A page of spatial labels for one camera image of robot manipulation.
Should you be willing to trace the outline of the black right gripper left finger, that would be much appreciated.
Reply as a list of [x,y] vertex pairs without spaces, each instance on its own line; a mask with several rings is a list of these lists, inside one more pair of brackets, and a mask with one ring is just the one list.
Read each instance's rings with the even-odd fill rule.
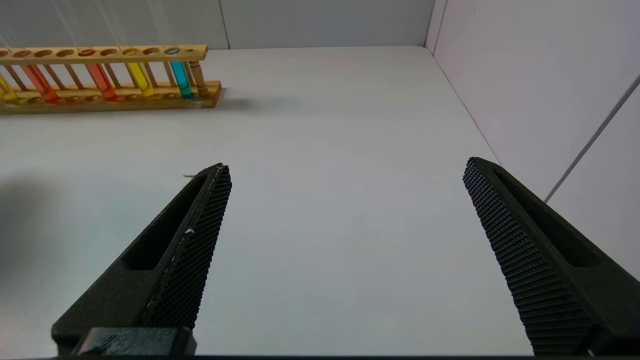
[[232,189],[221,162],[197,173],[55,321],[58,350],[93,328],[193,330]]

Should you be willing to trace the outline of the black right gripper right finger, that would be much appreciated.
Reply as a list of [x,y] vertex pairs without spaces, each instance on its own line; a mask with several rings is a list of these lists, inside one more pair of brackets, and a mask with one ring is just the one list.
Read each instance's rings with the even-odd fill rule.
[[462,182],[534,355],[639,355],[634,276],[502,166],[471,157]]

